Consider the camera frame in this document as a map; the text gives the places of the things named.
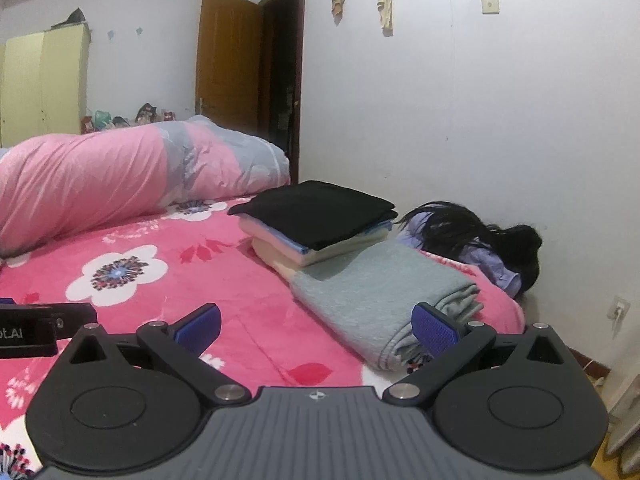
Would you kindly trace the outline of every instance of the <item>gray folded sweatpants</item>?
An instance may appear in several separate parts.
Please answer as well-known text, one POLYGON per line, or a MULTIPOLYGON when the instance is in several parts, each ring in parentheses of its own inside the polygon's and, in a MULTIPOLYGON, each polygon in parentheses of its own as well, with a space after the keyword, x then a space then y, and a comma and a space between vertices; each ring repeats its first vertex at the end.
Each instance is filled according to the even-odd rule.
POLYGON ((482 309, 462 272, 395 240, 299 270, 293 295, 350 348, 381 370, 397 370, 418 353, 411 312, 424 301, 465 322, 482 309))

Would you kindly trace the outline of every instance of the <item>baseboard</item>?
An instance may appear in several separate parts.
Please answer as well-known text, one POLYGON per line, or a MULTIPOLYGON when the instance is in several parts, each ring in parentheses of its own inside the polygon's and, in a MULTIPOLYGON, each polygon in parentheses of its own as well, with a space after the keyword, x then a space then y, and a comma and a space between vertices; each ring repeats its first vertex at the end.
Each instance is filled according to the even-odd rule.
POLYGON ((599 379, 601 377, 606 377, 609 375, 611 368, 605 366, 602 363, 594 361, 590 357, 587 357, 585 354, 574 350, 573 348, 569 348, 571 353, 574 355, 575 360, 578 361, 580 366, 584 368, 584 371, 588 376, 593 377, 594 379, 599 379))

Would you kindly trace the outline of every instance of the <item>purple clothing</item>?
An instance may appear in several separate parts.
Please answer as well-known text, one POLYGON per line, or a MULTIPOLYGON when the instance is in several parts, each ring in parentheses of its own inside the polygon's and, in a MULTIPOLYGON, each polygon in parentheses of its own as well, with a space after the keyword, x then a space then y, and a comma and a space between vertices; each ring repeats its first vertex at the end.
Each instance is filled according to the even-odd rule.
MULTIPOLYGON (((430 215, 431 213, 415 215, 398 233, 396 240, 414 249, 429 251, 428 247, 422 246, 420 231, 430 215)), ((520 275, 507 269, 501 257, 491 249, 467 245, 460 251, 458 261, 478 267, 494 285, 499 286, 510 298, 514 298, 522 286, 520 275)))

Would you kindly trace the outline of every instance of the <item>yellow cabinet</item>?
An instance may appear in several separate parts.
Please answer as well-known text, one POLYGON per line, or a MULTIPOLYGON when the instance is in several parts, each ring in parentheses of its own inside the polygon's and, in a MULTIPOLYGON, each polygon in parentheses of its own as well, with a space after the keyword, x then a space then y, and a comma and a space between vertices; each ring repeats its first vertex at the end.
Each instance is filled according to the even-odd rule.
POLYGON ((0 94, 2 146, 42 134, 79 134, 86 111, 85 23, 11 38, 0 94))

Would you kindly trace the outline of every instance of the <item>hanging sock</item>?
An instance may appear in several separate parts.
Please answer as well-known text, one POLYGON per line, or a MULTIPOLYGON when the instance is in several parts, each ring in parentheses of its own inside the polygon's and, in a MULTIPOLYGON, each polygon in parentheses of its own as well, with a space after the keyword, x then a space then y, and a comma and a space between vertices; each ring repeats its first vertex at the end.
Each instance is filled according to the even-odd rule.
POLYGON ((392 33, 394 24, 392 19, 393 0, 378 0, 378 12, 380 13, 380 25, 382 31, 392 33))
POLYGON ((334 18, 342 17, 342 8, 345 0, 331 0, 331 13, 334 18))

